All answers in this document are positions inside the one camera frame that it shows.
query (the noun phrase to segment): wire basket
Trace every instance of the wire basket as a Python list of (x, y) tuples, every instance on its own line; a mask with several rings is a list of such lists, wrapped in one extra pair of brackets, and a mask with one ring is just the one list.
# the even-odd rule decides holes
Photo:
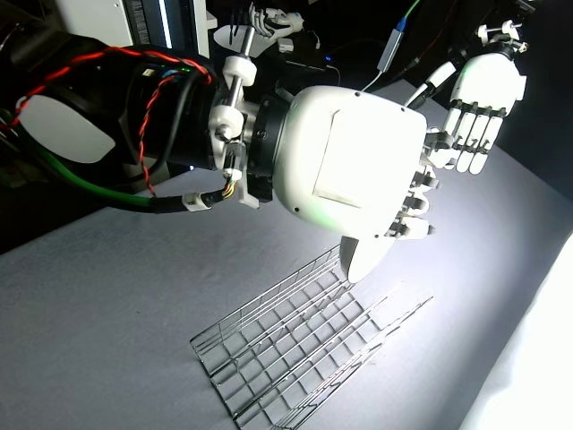
[(338, 247), (191, 339), (239, 428), (296, 429), (428, 300), (386, 324), (338, 267)]

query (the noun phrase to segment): metal wire rack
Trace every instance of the metal wire rack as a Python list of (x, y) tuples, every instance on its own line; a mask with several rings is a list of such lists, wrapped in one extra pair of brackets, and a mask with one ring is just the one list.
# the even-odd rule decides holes
[(211, 383), (242, 429), (296, 429), (400, 324), (363, 307), (338, 267), (338, 247), (191, 339)]

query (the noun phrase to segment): gray table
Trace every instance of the gray table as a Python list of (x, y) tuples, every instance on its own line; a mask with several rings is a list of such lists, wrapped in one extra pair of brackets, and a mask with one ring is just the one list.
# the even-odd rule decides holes
[[(573, 207), (500, 150), (480, 176), (440, 179), (437, 234), (395, 246), (360, 287), (419, 288), (432, 305), (305, 428), (457, 428), (573, 229)], [(234, 428), (188, 340), (337, 242), (277, 202), (223, 202), (103, 210), (3, 255), (0, 428)]]

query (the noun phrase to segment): light strip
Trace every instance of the light strip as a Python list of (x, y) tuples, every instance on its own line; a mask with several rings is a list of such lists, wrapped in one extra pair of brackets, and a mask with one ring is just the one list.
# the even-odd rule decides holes
[(171, 45), (171, 33), (169, 32), (169, 22), (167, 21), (165, 0), (159, 0), (159, 11), (161, 12), (161, 23), (163, 24), (163, 34), (165, 35), (165, 43), (167, 47), (173, 47), (173, 45)]

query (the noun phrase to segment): green cable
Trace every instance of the green cable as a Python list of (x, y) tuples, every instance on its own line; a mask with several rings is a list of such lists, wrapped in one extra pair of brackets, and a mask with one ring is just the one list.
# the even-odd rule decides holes
[(84, 191), (97, 195), (98, 197), (114, 200), (119, 202), (124, 202), (128, 204), (134, 204), (141, 207), (148, 207), (151, 205), (151, 200), (147, 197), (141, 197), (139, 195), (131, 195), (128, 193), (119, 193), (117, 191), (108, 190), (102, 186), (98, 186), (88, 182), (80, 177), (76, 176), (71, 172), (64, 164), (60, 162), (59, 159), (54, 157), (48, 150), (44, 149), (41, 145), (36, 147), (38, 155), (47, 163), (51, 168), (53, 168), (58, 174), (63, 176), (68, 181), (79, 186)]
[(414, 10), (414, 8), (416, 6), (418, 6), (418, 3), (420, 3), (420, 0), (415, 0), (412, 5), (410, 6), (410, 9), (407, 10), (406, 15), (404, 15), (404, 18), (407, 18), (408, 16), (410, 16), (410, 13), (412, 13), (412, 11)]

